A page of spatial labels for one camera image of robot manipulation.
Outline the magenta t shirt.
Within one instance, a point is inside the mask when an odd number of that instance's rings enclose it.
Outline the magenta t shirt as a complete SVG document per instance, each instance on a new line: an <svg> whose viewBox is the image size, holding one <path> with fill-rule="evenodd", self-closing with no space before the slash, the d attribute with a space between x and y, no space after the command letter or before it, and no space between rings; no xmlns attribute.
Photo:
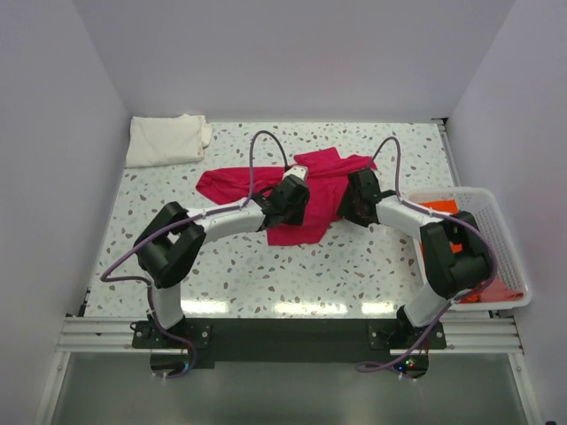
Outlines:
<svg viewBox="0 0 567 425"><path fill-rule="evenodd" d="M339 220L337 210L348 184L347 176L370 165L370 157L353 154L342 158L336 148L294 156L308 169L310 198L300 227L281 225L267 231L270 246L293 246L321 242L330 224ZM225 167L204 172L196 185L198 193L217 205L245 197L249 190L247 167Z"/></svg>

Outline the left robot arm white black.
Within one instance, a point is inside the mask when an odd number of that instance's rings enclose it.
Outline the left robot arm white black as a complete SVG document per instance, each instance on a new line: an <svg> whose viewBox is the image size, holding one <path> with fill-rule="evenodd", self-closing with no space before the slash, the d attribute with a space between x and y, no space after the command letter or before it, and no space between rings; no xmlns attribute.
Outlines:
<svg viewBox="0 0 567 425"><path fill-rule="evenodd" d="M203 245L227 236L303 224L310 192L307 169L293 166L268 194L257 192L231 204L187 210L166 204L136 239L138 265L152 280L153 338L164 347L183 339L181 282Z"/></svg>

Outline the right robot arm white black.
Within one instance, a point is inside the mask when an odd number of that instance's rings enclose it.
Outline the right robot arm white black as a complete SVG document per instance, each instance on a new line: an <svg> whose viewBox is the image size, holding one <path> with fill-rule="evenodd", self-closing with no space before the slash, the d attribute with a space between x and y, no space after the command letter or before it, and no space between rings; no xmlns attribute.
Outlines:
<svg viewBox="0 0 567 425"><path fill-rule="evenodd" d="M494 260L487 242L468 212L447 214L407 201L394 190L380 189L370 168L350 173L338 216L368 227L383 225L417 240L421 245L425 283L415 297L400 307L390 342L413 348L426 337L457 296L488 282Z"/></svg>

